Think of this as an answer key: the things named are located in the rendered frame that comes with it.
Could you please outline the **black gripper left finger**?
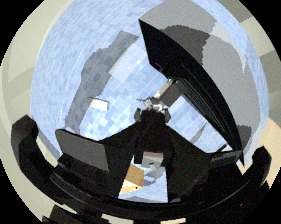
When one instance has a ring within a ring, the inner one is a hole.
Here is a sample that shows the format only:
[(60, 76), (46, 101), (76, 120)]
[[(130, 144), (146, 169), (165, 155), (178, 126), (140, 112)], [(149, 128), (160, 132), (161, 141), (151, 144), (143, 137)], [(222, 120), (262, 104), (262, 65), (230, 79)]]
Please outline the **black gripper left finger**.
[(112, 197), (119, 198), (123, 188), (135, 145), (139, 136), (141, 121), (101, 140), (88, 139), (77, 133), (59, 128), (55, 131), (56, 140), (65, 155), (97, 167), (103, 172)]

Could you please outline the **dark grey rectangular frame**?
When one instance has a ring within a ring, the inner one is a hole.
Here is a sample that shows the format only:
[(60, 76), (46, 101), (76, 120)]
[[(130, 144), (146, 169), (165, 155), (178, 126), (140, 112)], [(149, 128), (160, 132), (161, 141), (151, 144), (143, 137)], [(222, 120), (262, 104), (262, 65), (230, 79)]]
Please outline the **dark grey rectangular frame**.
[(233, 37), (192, 0), (165, 0), (139, 23), (149, 64), (168, 80), (143, 101), (147, 109), (137, 107), (133, 116), (141, 121), (133, 164), (151, 171), (167, 167), (168, 108), (185, 95), (232, 151), (241, 149), (241, 165), (248, 167), (260, 145), (260, 104), (256, 81)]

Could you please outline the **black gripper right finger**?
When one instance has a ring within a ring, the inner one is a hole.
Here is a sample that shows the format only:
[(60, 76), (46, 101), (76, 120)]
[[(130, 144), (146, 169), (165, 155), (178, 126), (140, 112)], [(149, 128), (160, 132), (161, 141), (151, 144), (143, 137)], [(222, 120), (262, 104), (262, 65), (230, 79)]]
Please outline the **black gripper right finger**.
[(169, 125), (167, 128), (169, 141), (172, 144), (172, 156), (165, 167), (168, 202), (179, 202), (180, 197), (201, 180), (209, 169), (237, 163), (240, 160), (241, 149), (204, 152), (196, 145), (189, 143), (189, 140), (179, 135), (179, 132)]

